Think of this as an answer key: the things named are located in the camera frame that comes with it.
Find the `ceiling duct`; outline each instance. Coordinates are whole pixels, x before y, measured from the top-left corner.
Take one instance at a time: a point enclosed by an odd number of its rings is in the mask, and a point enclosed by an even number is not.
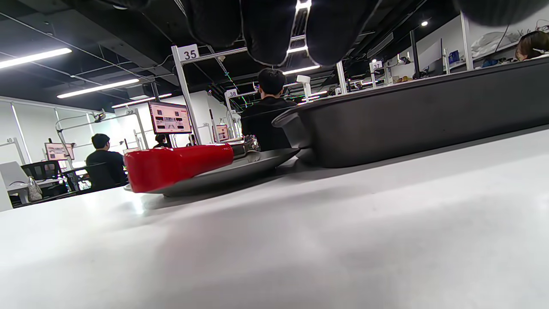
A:
[[[388,36],[386,36],[379,44],[377,44],[374,48],[370,49],[366,53],[366,57],[372,58],[377,53],[379,53],[381,50],[383,50],[389,43],[394,39],[393,33],[389,33]]]
[[[132,100],[142,100],[154,97],[153,90],[148,84],[141,84],[126,88],[128,97]]]

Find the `man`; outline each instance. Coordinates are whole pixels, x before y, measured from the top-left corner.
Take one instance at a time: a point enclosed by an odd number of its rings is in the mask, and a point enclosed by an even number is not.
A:
[[[156,144],[153,148],[171,148],[170,145],[166,142],[166,135],[157,134],[154,139],[158,144]]]
[[[280,70],[263,69],[257,79],[261,101],[248,107],[240,115],[242,134],[255,135],[262,151],[291,148],[284,130],[271,124],[278,115],[296,106],[295,103],[280,98],[286,77]]]
[[[118,152],[109,151],[110,138],[98,133],[92,136],[92,144],[96,150],[86,158],[86,165],[105,163],[105,170],[108,171],[114,183],[127,183],[124,158]]]

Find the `black shirt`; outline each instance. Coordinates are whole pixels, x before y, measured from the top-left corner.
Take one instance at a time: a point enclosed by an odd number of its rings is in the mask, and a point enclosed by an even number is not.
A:
[[[158,143],[153,148],[160,148],[160,147],[170,148],[170,145],[168,145],[168,143]]]
[[[265,97],[240,115],[242,134],[255,135],[262,151],[291,148],[284,130],[275,128],[271,122],[294,106],[296,106],[294,102],[288,102],[282,98]]]
[[[106,168],[113,181],[117,184],[127,182],[124,173],[124,157],[118,152],[95,150],[86,158],[86,165],[106,163]]]

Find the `black hair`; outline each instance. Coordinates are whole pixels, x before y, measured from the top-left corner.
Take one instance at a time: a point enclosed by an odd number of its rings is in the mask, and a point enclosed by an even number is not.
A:
[[[543,31],[533,31],[525,34],[518,42],[515,56],[517,59],[519,53],[525,56],[526,59],[541,56],[542,53],[535,51],[534,48],[541,51],[549,51],[549,34]]]
[[[279,94],[284,84],[286,84],[286,76],[284,76],[282,71],[277,69],[263,69],[259,72],[257,79],[263,92],[268,95],[275,96]]]
[[[109,141],[110,137],[108,137],[106,134],[97,133],[92,136],[92,144],[95,149],[104,148]]]
[[[157,143],[163,143],[164,140],[167,140],[166,138],[166,135],[164,134],[157,134],[156,137],[154,138],[156,140]]]

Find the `woman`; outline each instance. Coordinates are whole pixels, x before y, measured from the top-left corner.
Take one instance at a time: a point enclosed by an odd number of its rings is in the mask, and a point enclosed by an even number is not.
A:
[[[156,144],[153,148],[170,148],[170,145],[166,143],[166,135],[157,134],[154,139],[158,144]]]
[[[530,32],[520,38],[515,57],[519,61],[533,59],[549,51],[549,34],[543,31]]]

